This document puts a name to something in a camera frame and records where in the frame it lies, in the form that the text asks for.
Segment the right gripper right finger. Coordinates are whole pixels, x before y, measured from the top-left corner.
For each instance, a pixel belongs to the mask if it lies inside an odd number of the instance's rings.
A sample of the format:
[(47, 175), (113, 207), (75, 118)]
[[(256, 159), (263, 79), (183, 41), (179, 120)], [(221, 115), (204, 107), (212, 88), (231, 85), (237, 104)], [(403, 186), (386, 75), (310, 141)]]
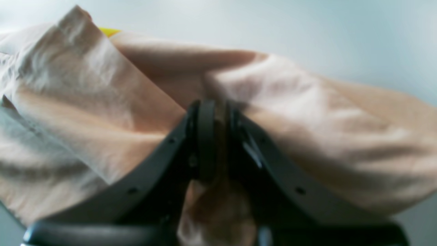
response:
[(228, 174), (245, 189), (256, 246), (408, 246), (402, 227), (345, 201), (227, 104)]

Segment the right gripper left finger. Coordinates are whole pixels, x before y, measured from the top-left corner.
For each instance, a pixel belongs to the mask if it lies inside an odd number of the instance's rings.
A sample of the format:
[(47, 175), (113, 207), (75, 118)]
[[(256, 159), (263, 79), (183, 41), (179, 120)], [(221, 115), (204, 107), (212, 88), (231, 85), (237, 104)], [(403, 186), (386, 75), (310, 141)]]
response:
[(195, 101), (133, 171), (84, 202), (40, 219), (24, 246), (176, 246), (191, 180), (216, 175), (214, 101)]

